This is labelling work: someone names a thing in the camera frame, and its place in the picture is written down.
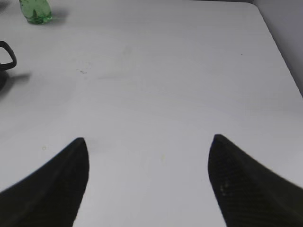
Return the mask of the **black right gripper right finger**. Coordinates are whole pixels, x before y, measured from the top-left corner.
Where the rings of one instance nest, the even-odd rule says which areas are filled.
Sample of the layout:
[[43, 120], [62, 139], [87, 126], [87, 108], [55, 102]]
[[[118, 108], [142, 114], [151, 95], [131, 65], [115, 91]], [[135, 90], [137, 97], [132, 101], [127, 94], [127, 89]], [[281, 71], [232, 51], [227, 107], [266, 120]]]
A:
[[228, 227], [301, 227], [303, 190], [216, 134], [209, 180]]

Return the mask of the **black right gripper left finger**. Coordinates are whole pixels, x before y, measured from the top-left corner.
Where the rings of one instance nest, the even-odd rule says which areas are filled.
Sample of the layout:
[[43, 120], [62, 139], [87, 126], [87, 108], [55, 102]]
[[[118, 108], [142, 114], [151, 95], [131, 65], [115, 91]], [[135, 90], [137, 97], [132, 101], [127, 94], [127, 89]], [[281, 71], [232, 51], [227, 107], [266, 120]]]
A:
[[1, 191], [2, 227], [71, 227], [89, 179], [84, 138], [76, 138], [32, 174]]

